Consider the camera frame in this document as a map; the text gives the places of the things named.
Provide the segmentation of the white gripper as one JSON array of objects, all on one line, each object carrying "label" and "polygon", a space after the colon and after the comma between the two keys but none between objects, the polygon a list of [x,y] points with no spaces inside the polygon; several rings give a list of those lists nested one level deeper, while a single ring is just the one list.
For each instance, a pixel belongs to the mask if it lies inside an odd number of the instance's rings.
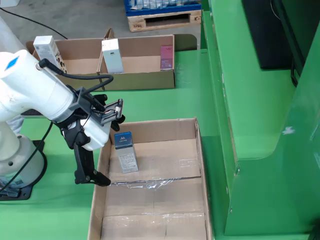
[{"label": "white gripper", "polygon": [[93,151],[102,148],[109,140],[111,128],[118,132],[120,124],[125,121],[123,115],[123,99],[106,104],[106,94],[98,94],[93,97],[98,106],[92,107],[92,112],[97,121],[89,119],[77,119],[73,128],[68,128],[71,121],[65,120],[59,124],[68,147],[74,151],[77,168],[74,172],[75,184],[94,184],[107,187],[111,180],[95,169]]}]

